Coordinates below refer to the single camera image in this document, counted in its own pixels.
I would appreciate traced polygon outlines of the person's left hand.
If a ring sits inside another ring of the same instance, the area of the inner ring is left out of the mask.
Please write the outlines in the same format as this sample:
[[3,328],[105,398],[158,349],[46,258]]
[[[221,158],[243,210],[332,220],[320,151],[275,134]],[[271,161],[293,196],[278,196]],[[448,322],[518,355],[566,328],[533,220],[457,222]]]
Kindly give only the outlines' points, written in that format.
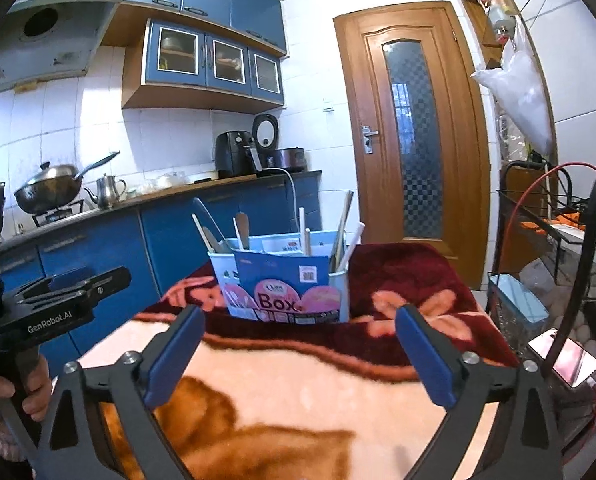
[[[22,402],[24,412],[35,422],[42,422],[48,412],[48,404],[51,401],[52,381],[48,362],[44,356],[39,356],[38,364],[29,373],[25,382],[27,396]],[[9,399],[15,393],[14,385],[7,379],[0,377],[0,399]],[[4,430],[5,424],[0,412],[0,430]]]

